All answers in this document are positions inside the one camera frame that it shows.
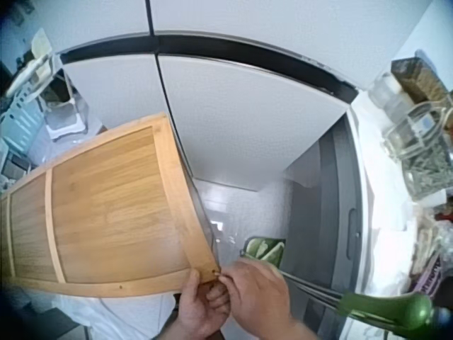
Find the wooden frame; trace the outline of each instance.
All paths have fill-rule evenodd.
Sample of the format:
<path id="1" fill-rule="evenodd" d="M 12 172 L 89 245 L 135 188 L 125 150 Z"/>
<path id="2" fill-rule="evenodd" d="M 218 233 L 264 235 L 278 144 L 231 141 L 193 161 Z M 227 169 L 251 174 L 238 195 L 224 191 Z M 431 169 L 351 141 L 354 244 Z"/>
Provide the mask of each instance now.
<path id="1" fill-rule="evenodd" d="M 145 131 L 145 129 L 152 131 L 156 154 L 155 157 L 159 165 L 160 181 L 163 185 L 166 203 L 168 204 L 168 209 L 171 214 L 171 223 L 166 223 L 168 224 L 168 228 L 174 228 L 176 231 L 176 234 L 178 235 L 177 241 L 182 247 L 183 253 L 187 257 L 188 266 L 163 275 L 147 278 L 135 278 L 132 280 L 120 280 L 118 282 L 71 282 L 65 274 L 65 270 L 63 268 L 64 259 L 61 257 L 61 250 L 62 247 L 65 247 L 65 244 L 58 243 L 56 236 L 57 231 L 54 224 L 55 202 L 54 205 L 52 205 L 52 200 L 55 190 L 57 190 L 54 181 L 54 169 L 75 159 L 75 157 L 87 154 L 88 152 L 92 152 L 99 147 L 107 145 L 109 142 L 119 140 L 122 137 L 132 136 L 136 132 Z M 12 231 L 14 226 L 11 225 L 11 197 L 13 197 L 14 193 L 18 192 L 19 189 L 23 188 L 23 190 L 25 190 L 25 186 L 27 186 L 27 184 L 32 183 L 40 176 L 45 177 L 45 230 L 47 232 L 48 250 L 51 258 L 50 263 L 51 267 L 53 267 L 53 270 L 55 271 L 55 276 L 57 278 L 56 281 L 38 280 L 33 277 L 27 277 L 28 274 L 19 273 L 15 270 L 16 254 L 14 241 L 16 238 L 14 231 Z M 171 125 L 168 118 L 163 113 L 150 116 L 148 118 L 142 118 L 126 125 L 122 125 L 117 129 L 104 132 L 103 134 L 97 136 L 94 140 L 87 142 L 86 144 L 83 144 L 70 152 L 67 152 L 65 155 L 50 162 L 49 164 L 32 171 L 32 173 L 28 176 L 18 181 L 18 183 L 11 188 L 6 195 L 6 226 L 8 232 L 8 254 L 10 257 L 9 261 L 11 263 L 11 277 L 6 278 L 5 281 L 9 284 L 22 285 L 24 287 L 67 295 L 124 297 L 179 290 L 187 277 L 190 267 L 196 268 L 201 272 L 202 282 L 214 280 L 214 272 L 219 270 L 214 255 L 212 254 L 210 246 L 205 238 L 205 234 L 203 233 L 202 224 L 200 223 L 200 219 L 203 219 L 204 216 L 203 214 L 197 214 L 197 211 L 195 211 L 190 191 L 188 189 L 188 183 L 185 180 L 184 170 L 182 168 L 178 150 L 173 138 Z M 108 228 L 108 224 L 103 226 L 103 230 L 105 230 L 105 228 Z"/>

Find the person's right hand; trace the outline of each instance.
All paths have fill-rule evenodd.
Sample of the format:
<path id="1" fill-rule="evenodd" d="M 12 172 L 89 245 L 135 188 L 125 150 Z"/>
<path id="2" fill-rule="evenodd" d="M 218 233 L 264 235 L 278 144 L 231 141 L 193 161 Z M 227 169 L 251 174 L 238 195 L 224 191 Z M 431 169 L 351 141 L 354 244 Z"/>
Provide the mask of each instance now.
<path id="1" fill-rule="evenodd" d="M 219 281 L 229 291 L 231 313 L 260 339 L 315 339 L 292 318 L 288 286 L 278 270 L 263 261 L 240 259 L 222 269 Z"/>

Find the person's left hand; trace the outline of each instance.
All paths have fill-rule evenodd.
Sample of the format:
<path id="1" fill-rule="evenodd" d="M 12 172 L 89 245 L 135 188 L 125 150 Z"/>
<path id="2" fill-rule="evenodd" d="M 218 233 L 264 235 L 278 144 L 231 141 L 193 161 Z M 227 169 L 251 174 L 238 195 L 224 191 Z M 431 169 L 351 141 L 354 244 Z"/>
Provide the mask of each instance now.
<path id="1" fill-rule="evenodd" d="M 176 320 L 191 339 L 205 339 L 218 331 L 231 309 L 223 283 L 199 284 L 200 273 L 192 269 L 183 287 Z"/>

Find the hand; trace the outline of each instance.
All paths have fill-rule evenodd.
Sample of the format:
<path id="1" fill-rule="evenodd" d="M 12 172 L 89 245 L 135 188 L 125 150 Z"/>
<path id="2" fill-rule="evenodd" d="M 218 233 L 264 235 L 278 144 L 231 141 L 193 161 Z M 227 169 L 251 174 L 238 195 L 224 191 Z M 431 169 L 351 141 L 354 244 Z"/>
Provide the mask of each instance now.
<path id="1" fill-rule="evenodd" d="M 229 294 L 222 283 L 200 285 L 200 273 L 193 269 L 179 302 L 177 327 L 188 339 L 205 339 L 218 331 L 230 313 Z"/>
<path id="2" fill-rule="evenodd" d="M 288 286 L 274 266 L 240 259 L 222 269 L 219 281 L 228 288 L 234 319 L 252 335 L 262 340 L 316 338 L 292 318 Z"/>

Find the green screwdriver handle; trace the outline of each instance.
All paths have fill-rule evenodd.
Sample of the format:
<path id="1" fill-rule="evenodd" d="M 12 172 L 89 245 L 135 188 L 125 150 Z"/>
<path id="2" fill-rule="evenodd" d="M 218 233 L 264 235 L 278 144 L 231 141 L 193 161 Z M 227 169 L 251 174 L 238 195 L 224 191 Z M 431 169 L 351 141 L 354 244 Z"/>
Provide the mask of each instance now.
<path id="1" fill-rule="evenodd" d="M 422 293 L 378 298 L 346 293 L 338 303 L 337 311 L 395 335 L 416 339 L 430 322 L 432 302 Z"/>

